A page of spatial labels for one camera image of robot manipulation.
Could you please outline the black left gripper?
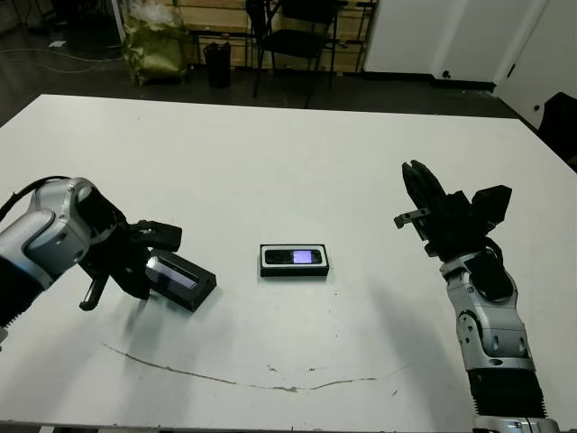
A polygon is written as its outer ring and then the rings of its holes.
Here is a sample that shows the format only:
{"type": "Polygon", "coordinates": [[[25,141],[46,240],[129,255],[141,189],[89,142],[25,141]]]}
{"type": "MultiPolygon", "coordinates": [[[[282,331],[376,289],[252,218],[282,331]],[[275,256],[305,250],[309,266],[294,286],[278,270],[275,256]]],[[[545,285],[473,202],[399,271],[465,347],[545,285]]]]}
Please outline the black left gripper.
{"type": "Polygon", "coordinates": [[[92,279],[79,304],[82,310],[96,308],[109,278],[134,298],[149,298],[151,287],[145,269],[147,262],[156,256],[155,249],[148,246],[152,234],[152,222],[121,224],[103,242],[90,246],[79,263],[92,279]]]}

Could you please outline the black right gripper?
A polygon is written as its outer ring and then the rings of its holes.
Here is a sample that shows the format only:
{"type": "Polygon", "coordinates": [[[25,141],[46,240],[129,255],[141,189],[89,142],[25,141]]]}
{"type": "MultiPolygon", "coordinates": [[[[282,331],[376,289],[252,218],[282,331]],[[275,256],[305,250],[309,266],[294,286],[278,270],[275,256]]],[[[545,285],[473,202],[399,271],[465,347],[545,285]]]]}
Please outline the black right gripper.
{"type": "Polygon", "coordinates": [[[417,209],[395,216],[397,228],[411,224],[426,243],[427,255],[442,262],[486,248],[485,225],[461,191],[446,195],[438,178],[422,162],[404,162],[401,169],[407,193],[417,209]]]}

